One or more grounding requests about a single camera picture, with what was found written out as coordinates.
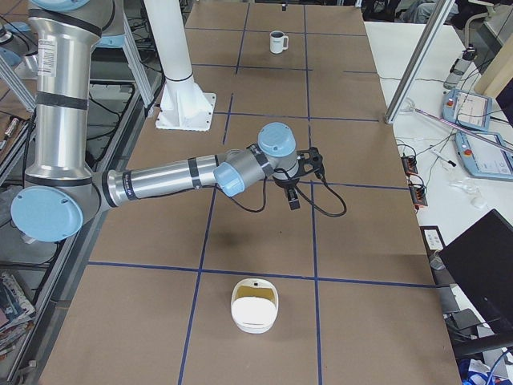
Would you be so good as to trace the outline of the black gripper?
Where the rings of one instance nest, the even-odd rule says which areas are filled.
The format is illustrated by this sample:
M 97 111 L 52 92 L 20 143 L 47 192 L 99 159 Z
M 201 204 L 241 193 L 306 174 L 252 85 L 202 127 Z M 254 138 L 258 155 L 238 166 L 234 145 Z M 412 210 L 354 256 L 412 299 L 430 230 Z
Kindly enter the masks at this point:
M 285 195 L 291 210 L 297 210 L 301 207 L 296 186 L 300 178 L 295 176 L 287 176 L 283 172 L 276 172 L 276 185 L 285 190 Z

